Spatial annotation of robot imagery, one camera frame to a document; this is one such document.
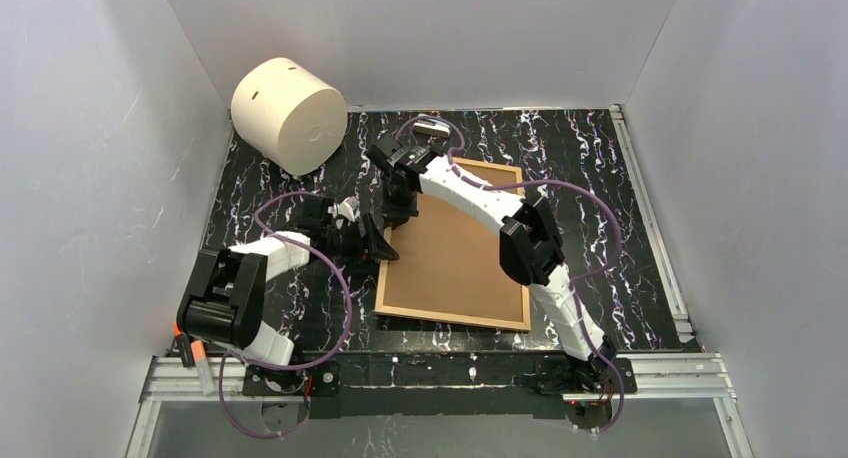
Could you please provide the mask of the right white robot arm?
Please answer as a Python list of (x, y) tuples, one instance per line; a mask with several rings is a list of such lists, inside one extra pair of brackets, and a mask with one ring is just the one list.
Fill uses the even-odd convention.
[(417, 216), (417, 198), (429, 195), (475, 219), (499, 238), (499, 264), (555, 325), (564, 352), (588, 363), (616, 354), (609, 337), (591, 318), (570, 286), (563, 240), (550, 202), (514, 194), (513, 186), (496, 186), (456, 166), (428, 146), (404, 145), (390, 136), (366, 152), (382, 173), (385, 227), (395, 229)]

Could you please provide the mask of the light wooden picture frame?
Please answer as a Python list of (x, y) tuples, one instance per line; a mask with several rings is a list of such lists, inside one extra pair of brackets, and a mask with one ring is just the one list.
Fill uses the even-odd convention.
[(380, 264), (375, 312), (529, 331), (529, 291), (502, 271), (497, 235), (429, 195), (418, 197), (418, 210), (417, 217), (385, 231), (400, 259)]

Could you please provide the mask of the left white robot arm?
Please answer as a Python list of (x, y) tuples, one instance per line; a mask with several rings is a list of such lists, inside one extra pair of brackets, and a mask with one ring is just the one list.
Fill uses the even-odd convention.
[[(336, 203), (314, 193), (299, 195), (303, 201), (291, 230), (268, 230), (253, 242), (199, 251), (176, 315), (180, 331), (273, 371), (314, 368), (340, 350), (351, 331), (352, 296), (337, 260), (396, 261), (399, 254), (373, 215), (360, 212), (356, 198)], [(316, 261), (338, 280), (346, 316), (341, 336), (326, 355), (294, 364), (293, 341), (263, 319), (266, 285)]]

